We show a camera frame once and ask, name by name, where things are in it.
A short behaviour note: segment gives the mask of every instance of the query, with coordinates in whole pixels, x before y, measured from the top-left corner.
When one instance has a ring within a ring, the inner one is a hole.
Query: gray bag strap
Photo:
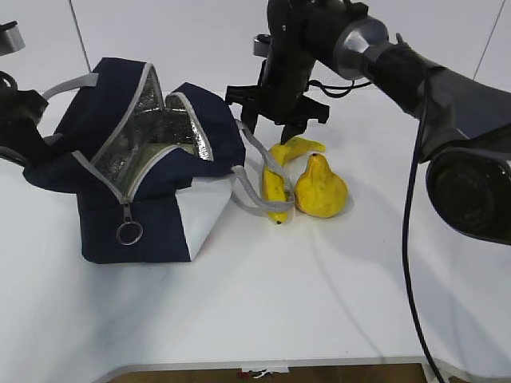
[[[98,77],[99,74],[97,73],[87,73],[85,76],[80,76],[73,80],[62,82],[61,84],[54,86],[52,89],[48,89],[42,94],[42,96],[45,100],[49,100],[51,97],[69,90],[94,87],[97,84]]]
[[[262,199],[257,191],[252,186],[250,180],[248,179],[247,171],[245,168],[241,165],[237,165],[232,168],[232,172],[236,175],[236,178],[240,180],[241,184],[243,185],[245,191],[247,192],[247,195],[250,197],[252,202],[257,206],[265,211],[279,213],[279,212],[285,212],[291,210],[295,206],[295,190],[293,188],[293,184],[291,183],[291,180],[289,179],[289,176],[287,175],[286,171],[282,166],[280,166],[275,158],[271,155],[271,153],[266,150],[266,148],[261,144],[252,134],[250,129],[248,129],[247,125],[245,125],[243,122],[236,120],[236,123],[238,124],[238,129],[243,132],[245,137],[247,138],[247,141],[250,142],[254,148],[256,148],[259,153],[261,153],[261,156],[263,156],[264,164],[268,166],[268,168],[274,172],[275,174],[281,176],[284,180],[284,190],[287,193],[288,200],[286,202],[272,202],[272,201],[266,201]]]

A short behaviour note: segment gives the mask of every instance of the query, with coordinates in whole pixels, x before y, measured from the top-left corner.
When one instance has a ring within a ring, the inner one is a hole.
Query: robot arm
[[[303,95],[316,61],[347,80],[367,78],[405,113],[429,108],[420,161],[430,162],[426,186],[434,208],[464,235],[511,244],[511,94],[481,85],[415,53],[368,7],[349,0],[270,0],[271,36],[256,39],[267,56],[259,83],[228,87],[226,101],[283,124],[282,142],[310,119],[325,123],[328,107]],[[430,92],[425,94],[428,76]]]

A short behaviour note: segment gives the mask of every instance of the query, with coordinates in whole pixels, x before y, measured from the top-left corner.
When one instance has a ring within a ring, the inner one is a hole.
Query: metal ring
[[[128,226],[130,225],[134,225],[136,227],[138,227],[138,236],[131,242],[125,242],[122,240],[121,238],[121,232]],[[122,245],[122,246],[132,246],[134,245],[135,243],[137,243],[138,241],[141,240],[142,238],[142,235],[144,234],[144,228],[142,227],[142,225],[140,223],[138,223],[137,221],[129,221],[129,222],[124,222],[122,225],[119,226],[119,228],[117,229],[117,241]]]

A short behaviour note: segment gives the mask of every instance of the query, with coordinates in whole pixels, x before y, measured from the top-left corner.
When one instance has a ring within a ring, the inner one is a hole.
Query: pear
[[[346,183],[330,169],[325,156],[309,156],[307,170],[296,184],[296,207],[314,217],[331,218],[341,212],[348,200]]]

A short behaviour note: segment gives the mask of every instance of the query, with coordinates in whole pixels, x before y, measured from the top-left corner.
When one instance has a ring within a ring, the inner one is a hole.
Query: banana
[[[305,140],[301,137],[293,137],[285,145],[274,145],[270,149],[270,153],[281,166],[284,166],[296,158],[304,156],[308,152],[325,152],[325,150],[325,145],[319,142]],[[267,167],[264,167],[263,170],[262,194],[266,201],[287,201],[287,195],[284,191],[284,180]],[[271,220],[280,225],[287,221],[289,213],[268,213],[268,215]]]

